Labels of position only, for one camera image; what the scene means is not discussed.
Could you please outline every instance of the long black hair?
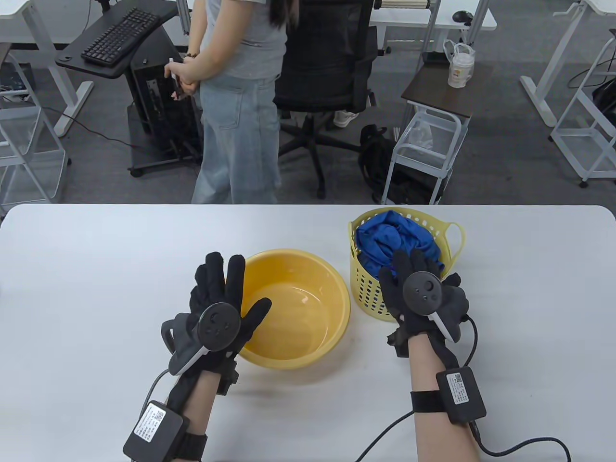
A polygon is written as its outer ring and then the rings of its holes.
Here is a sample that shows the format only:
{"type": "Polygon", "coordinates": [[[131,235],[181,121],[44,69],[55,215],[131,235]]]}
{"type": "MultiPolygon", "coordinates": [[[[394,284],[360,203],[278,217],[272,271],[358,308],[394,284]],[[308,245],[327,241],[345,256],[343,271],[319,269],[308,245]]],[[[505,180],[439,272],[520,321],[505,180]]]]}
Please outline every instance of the long black hair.
{"type": "Polygon", "coordinates": [[[299,0],[270,0],[270,24],[281,28],[294,25],[299,17],[299,0]]]}

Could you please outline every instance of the light blue jeans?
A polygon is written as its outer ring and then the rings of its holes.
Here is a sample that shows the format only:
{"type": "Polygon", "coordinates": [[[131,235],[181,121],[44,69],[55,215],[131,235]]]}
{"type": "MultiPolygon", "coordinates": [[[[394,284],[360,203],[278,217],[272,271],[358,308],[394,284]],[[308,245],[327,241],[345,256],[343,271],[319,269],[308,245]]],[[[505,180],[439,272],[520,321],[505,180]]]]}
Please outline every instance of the light blue jeans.
{"type": "Polygon", "coordinates": [[[193,204],[272,204],[280,186],[275,78],[201,82],[203,163],[193,204]]]}

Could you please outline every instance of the plastic bag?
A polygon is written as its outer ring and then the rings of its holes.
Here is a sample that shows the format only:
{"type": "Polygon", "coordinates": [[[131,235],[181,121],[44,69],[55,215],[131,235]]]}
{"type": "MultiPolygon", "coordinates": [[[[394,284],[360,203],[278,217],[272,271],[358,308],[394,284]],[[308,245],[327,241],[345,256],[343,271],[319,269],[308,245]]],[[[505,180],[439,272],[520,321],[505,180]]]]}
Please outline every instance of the plastic bag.
{"type": "Polygon", "coordinates": [[[419,122],[417,127],[414,127],[408,134],[409,144],[419,146],[425,149],[432,149],[432,130],[426,122],[419,122]]]}

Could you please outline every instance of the hand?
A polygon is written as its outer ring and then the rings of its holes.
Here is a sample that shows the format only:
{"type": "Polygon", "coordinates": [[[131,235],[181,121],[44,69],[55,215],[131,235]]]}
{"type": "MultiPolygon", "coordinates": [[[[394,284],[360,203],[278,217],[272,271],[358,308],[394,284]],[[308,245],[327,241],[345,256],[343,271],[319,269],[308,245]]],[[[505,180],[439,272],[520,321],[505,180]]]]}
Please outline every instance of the hand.
{"type": "MultiPolygon", "coordinates": [[[[184,64],[194,60],[195,59],[191,56],[185,56],[184,64]]],[[[182,87],[182,90],[184,90],[184,93],[190,96],[193,96],[195,93],[197,93],[197,90],[199,90],[199,82],[193,82],[189,84],[180,79],[180,86],[182,87]]]]}
{"type": "MultiPolygon", "coordinates": [[[[197,92],[199,85],[199,82],[193,82],[186,77],[186,66],[191,60],[192,58],[185,58],[184,63],[171,62],[164,67],[165,78],[169,78],[172,74],[175,74],[179,79],[180,86],[182,87],[184,93],[190,96],[197,92]]],[[[177,100],[179,99],[179,96],[174,92],[172,98],[177,100]]]]}
{"type": "MultiPolygon", "coordinates": [[[[396,353],[401,357],[408,357],[409,338],[421,333],[432,333],[439,339],[444,336],[437,325],[427,316],[414,313],[404,301],[402,286],[404,281],[417,271],[428,271],[440,279],[438,263],[430,259],[420,250],[414,249],[408,257],[402,250],[393,256],[393,266],[396,272],[387,267],[381,268],[379,282],[383,292],[383,301],[389,313],[398,321],[399,328],[388,337],[388,343],[396,347],[396,353]]],[[[442,282],[442,303],[439,313],[447,313],[446,324],[458,328],[463,317],[468,312],[468,300],[464,291],[459,287],[460,276],[452,274],[442,282]]]]}
{"type": "MultiPolygon", "coordinates": [[[[197,285],[190,293],[190,311],[201,315],[211,304],[226,302],[241,312],[245,270],[246,261],[244,257],[241,255],[232,256],[229,259],[225,283],[222,256],[218,252],[208,254],[205,257],[205,263],[197,268],[195,274],[197,285]]],[[[198,359],[193,367],[220,373],[222,375],[221,382],[230,380],[230,383],[235,383],[237,374],[235,373],[235,377],[230,378],[230,375],[235,372],[235,357],[252,338],[255,329],[261,324],[271,307],[272,301],[269,298],[258,300],[242,318],[240,332],[233,343],[223,351],[208,352],[198,359]]]]}

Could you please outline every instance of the sneaker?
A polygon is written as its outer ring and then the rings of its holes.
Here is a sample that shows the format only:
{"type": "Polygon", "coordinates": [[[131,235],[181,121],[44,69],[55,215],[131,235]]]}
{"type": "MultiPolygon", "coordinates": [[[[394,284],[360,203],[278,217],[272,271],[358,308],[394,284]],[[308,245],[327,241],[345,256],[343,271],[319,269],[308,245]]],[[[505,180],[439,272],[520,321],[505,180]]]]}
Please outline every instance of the sneaker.
{"type": "Polygon", "coordinates": [[[359,114],[355,114],[354,112],[336,111],[334,125],[336,127],[345,128],[352,120],[357,119],[357,116],[359,116],[359,114]]]}

